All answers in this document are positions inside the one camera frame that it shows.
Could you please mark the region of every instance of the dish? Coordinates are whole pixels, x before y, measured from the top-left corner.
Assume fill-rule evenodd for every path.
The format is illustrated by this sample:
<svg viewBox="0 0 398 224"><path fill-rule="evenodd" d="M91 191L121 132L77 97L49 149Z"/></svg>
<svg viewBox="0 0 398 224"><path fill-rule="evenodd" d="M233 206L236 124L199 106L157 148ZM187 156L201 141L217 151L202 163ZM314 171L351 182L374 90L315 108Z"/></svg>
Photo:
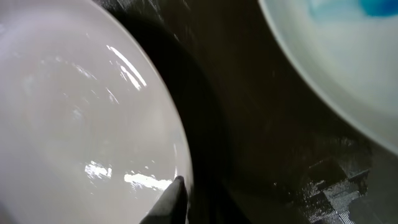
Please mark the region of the dish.
<svg viewBox="0 0 398 224"><path fill-rule="evenodd" d="M359 1L261 0L280 47L338 115L398 154L398 17Z"/></svg>
<svg viewBox="0 0 398 224"><path fill-rule="evenodd" d="M0 1L0 207L16 223L139 223L192 184L174 103L91 1Z"/></svg>

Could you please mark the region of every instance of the blue liquid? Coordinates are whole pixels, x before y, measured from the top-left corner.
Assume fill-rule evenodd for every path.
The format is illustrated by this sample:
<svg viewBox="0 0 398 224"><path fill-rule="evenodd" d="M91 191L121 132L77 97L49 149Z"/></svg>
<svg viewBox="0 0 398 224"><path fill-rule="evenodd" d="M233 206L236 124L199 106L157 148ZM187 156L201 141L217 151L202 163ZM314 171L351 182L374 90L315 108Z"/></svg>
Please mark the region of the blue liquid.
<svg viewBox="0 0 398 224"><path fill-rule="evenodd" d="M393 16L398 14L398 0L359 0L369 16Z"/></svg>

